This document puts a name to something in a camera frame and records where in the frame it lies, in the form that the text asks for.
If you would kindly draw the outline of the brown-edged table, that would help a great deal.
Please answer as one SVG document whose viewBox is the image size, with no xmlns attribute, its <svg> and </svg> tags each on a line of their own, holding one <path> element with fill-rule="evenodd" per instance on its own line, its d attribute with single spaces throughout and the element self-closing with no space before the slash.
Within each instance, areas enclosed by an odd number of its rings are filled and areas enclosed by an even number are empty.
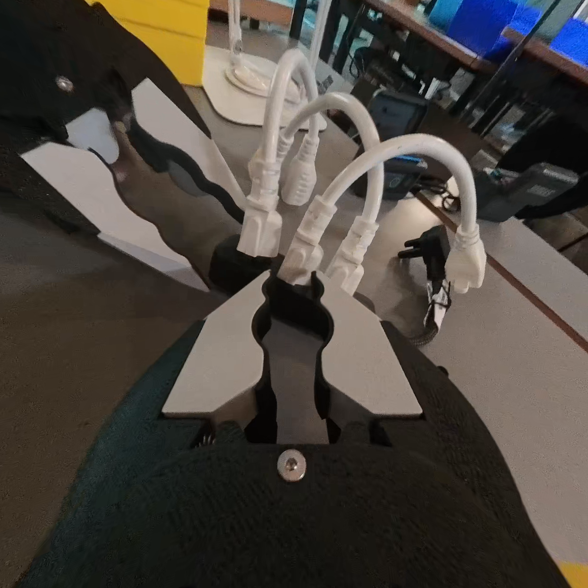
<svg viewBox="0 0 588 588">
<path fill-rule="evenodd" d="M 374 11 L 382 13 L 404 30 L 415 33 L 428 41 L 457 60 L 465 69 L 483 73 L 492 73 L 496 69 L 494 63 L 483 59 L 479 54 L 430 25 L 427 18 L 411 4 L 405 1 L 364 1 L 364 3 Z M 523 53 L 568 77 L 573 82 L 587 86 L 587 67 L 553 50 L 542 40 L 529 37 L 523 47 Z"/>
</svg>

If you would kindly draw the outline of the black power adapter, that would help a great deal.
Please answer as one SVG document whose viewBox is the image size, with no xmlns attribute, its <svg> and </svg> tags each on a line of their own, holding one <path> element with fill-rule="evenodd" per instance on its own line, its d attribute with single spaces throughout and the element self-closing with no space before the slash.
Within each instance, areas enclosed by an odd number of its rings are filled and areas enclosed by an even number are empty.
<svg viewBox="0 0 588 588">
<path fill-rule="evenodd" d="M 477 219 L 502 223 L 528 206 L 545 205 L 575 187 L 579 175 L 548 163 L 518 173 L 484 168 L 474 174 Z"/>
</svg>

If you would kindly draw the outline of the black device blue trim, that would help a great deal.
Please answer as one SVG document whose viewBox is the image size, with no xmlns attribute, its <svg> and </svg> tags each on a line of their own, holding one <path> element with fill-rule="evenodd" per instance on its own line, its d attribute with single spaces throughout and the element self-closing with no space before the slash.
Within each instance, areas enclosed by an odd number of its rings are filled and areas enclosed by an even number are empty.
<svg viewBox="0 0 588 588">
<path fill-rule="evenodd" d="M 413 155 L 397 156 L 383 165 L 383 201 L 396 202 L 404 198 L 428 170 L 428 163 Z"/>
</svg>

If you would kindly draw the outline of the yellow plastic bin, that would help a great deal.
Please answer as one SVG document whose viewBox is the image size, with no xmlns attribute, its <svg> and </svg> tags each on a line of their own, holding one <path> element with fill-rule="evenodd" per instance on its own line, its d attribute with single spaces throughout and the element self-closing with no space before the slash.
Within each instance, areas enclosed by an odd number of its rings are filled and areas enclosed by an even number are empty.
<svg viewBox="0 0 588 588">
<path fill-rule="evenodd" d="M 101 4 L 183 85 L 202 86 L 209 1 L 87 1 Z"/>
</svg>

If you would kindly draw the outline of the black box device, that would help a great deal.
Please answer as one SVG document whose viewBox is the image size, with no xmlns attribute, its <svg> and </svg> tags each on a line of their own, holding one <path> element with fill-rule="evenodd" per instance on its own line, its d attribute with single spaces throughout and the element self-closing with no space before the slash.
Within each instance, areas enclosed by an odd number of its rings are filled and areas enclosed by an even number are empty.
<svg viewBox="0 0 588 588">
<path fill-rule="evenodd" d="M 408 93 L 379 89 L 367 109 L 383 142 L 416 133 L 428 113 L 429 101 Z"/>
</svg>

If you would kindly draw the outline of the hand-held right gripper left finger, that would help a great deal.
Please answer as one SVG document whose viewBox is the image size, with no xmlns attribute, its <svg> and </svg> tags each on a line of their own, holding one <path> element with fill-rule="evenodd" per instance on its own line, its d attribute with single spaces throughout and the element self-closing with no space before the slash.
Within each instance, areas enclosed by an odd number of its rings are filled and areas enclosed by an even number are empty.
<svg viewBox="0 0 588 588">
<path fill-rule="evenodd" d="M 166 399 L 165 417 L 276 420 L 264 338 L 272 326 L 266 270 L 203 321 Z"/>
</svg>

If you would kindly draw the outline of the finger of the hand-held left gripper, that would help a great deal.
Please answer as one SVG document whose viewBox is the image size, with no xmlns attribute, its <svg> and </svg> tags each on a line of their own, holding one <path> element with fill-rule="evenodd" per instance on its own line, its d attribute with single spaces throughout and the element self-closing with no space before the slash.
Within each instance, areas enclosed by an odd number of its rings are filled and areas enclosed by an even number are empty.
<svg viewBox="0 0 588 588">
<path fill-rule="evenodd" d="M 98 229 L 98 239 L 195 290 L 209 287 L 190 262 L 165 244 L 157 228 L 131 211 L 108 164 L 120 148 L 107 113 L 92 108 L 65 126 L 66 144 L 45 141 L 21 158 Z"/>
<path fill-rule="evenodd" d="M 242 224 L 246 198 L 207 128 L 195 124 L 150 79 L 131 92 L 128 137 L 140 157 L 186 194 L 210 195 Z"/>
</svg>

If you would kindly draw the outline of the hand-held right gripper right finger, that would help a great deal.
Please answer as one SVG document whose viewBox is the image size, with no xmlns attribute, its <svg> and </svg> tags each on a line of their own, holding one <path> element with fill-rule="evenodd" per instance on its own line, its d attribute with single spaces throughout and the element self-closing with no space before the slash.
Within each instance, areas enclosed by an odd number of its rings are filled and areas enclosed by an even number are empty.
<svg viewBox="0 0 588 588">
<path fill-rule="evenodd" d="M 415 419 L 423 410 L 378 316 L 334 284 L 313 275 L 327 335 L 316 369 L 330 420 Z"/>
</svg>

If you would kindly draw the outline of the blue storage bin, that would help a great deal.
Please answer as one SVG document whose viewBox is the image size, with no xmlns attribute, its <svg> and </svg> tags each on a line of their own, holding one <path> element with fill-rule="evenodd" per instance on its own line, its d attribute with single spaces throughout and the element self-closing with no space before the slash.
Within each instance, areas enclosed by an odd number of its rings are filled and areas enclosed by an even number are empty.
<svg viewBox="0 0 588 588">
<path fill-rule="evenodd" d="M 425 14 L 430 25 L 450 39 L 482 58 L 495 59 L 510 53 L 513 46 L 503 31 L 529 33 L 542 11 L 523 1 L 435 1 Z"/>
<path fill-rule="evenodd" d="M 570 18 L 549 47 L 577 62 L 587 62 L 587 22 Z"/>
</svg>

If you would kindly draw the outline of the black power strip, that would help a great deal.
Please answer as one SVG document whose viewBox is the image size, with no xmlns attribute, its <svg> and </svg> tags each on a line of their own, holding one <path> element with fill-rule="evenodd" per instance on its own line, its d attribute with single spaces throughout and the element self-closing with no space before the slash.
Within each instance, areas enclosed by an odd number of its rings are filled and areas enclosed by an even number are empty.
<svg viewBox="0 0 588 588">
<path fill-rule="evenodd" d="M 230 296 L 254 283 L 258 290 L 267 286 L 270 296 L 286 286 L 276 277 L 284 256 L 249 256 L 238 250 L 240 235 L 232 235 L 216 246 L 209 267 L 212 283 Z"/>
</svg>

